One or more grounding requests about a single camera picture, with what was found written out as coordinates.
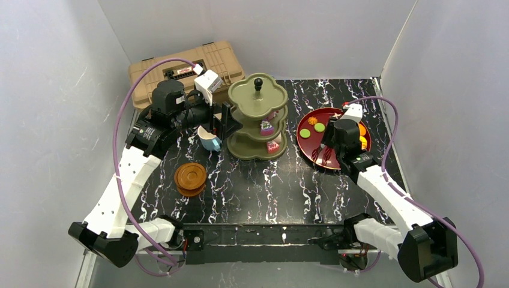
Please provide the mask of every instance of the white wall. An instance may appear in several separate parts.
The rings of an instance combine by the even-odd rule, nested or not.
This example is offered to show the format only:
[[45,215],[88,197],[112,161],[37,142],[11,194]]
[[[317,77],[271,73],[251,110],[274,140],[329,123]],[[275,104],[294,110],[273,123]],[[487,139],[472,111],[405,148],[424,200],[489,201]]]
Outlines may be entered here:
[[0,283],[73,287],[129,61],[96,1],[52,0],[0,1],[0,63]]
[[[508,1],[419,1],[382,73],[400,112],[397,150],[412,193],[473,242],[489,288],[507,287]],[[463,245],[450,272],[475,287]]]
[[99,0],[131,62],[229,40],[245,71],[379,76],[414,0]]

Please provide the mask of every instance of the red tray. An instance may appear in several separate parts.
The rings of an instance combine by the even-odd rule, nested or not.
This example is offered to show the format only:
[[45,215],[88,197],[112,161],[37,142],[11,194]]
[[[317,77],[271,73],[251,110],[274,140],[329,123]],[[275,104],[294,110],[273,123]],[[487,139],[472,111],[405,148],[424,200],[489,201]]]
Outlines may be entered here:
[[[331,170],[340,170],[339,163],[336,160],[336,153],[333,149],[328,148],[327,146],[324,147],[323,150],[321,150],[320,154],[318,155],[316,161],[313,160],[312,154],[313,151],[320,147],[320,142],[322,141],[323,133],[318,133],[315,131],[312,125],[310,125],[307,120],[309,117],[315,117],[318,119],[318,123],[322,123],[325,126],[327,126],[327,122],[329,121],[329,117],[336,115],[340,116],[343,114],[343,111],[338,108],[320,108],[313,110],[306,114],[301,122],[299,122],[299,125],[297,126],[297,144],[299,145],[299,148],[301,148],[301,151],[303,154],[308,158],[311,162],[315,163],[316,165],[320,167],[324,167]],[[362,122],[359,123],[359,125],[364,126],[366,128],[366,135],[364,136],[367,140],[367,150],[369,151],[371,149],[371,136],[369,134],[369,131],[367,130],[366,125],[364,125]],[[311,131],[311,136],[307,139],[302,138],[299,135],[299,132],[301,129],[308,129]]]

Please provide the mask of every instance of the blue teacup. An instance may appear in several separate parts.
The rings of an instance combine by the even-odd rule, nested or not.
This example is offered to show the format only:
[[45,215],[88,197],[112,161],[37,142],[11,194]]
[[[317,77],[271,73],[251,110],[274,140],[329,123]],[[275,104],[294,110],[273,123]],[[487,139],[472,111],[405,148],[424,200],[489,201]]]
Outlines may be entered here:
[[198,137],[202,146],[209,151],[221,150],[221,140],[214,134],[207,132],[202,126],[198,127]]

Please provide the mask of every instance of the olive green cake stand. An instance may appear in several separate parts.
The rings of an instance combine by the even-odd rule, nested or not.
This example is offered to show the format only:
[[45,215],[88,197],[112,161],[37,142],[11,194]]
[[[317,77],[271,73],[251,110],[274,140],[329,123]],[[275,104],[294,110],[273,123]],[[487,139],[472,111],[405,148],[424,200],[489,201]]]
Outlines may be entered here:
[[[237,81],[228,89],[230,102],[236,110],[233,118],[242,123],[242,129],[227,139],[230,153],[240,160],[273,160],[285,152],[288,140],[286,137],[286,118],[288,117],[288,95],[286,90],[270,75],[255,73],[244,80]],[[271,135],[260,134],[262,120],[272,112],[279,111],[268,122],[274,127]],[[267,151],[267,142],[281,134],[281,143],[276,152]]]

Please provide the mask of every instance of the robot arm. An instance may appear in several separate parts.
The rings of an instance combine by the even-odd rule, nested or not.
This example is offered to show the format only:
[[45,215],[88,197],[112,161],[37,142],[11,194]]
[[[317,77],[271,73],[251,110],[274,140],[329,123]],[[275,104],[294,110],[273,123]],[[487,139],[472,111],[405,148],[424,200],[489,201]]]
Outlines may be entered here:
[[[220,85],[218,75],[208,70],[196,79],[199,90],[188,95],[184,93],[184,85],[176,80],[160,82],[152,93],[153,104],[140,114],[127,137],[119,171],[129,211],[181,130],[204,125],[207,131],[224,140],[242,127],[233,119],[230,105],[223,103],[219,107],[212,102],[210,89]],[[206,95],[201,92],[204,90],[208,92]],[[90,214],[82,222],[71,224],[68,234],[86,249],[123,267],[136,251],[151,244],[133,225],[126,224],[128,217],[118,195],[116,177],[112,177]],[[178,245],[174,237],[182,229],[178,220],[162,216],[140,226],[156,243]]]
[[362,106],[351,104],[345,108],[347,111],[339,119],[330,118],[322,143],[334,149],[342,172],[383,207],[398,230],[360,214],[345,220],[344,240],[368,243],[386,252],[397,259],[403,272],[414,282],[457,266],[456,234],[407,202],[405,198],[409,194],[398,195],[388,185],[392,183],[403,191],[388,175],[385,180],[378,161],[361,148],[358,123]]

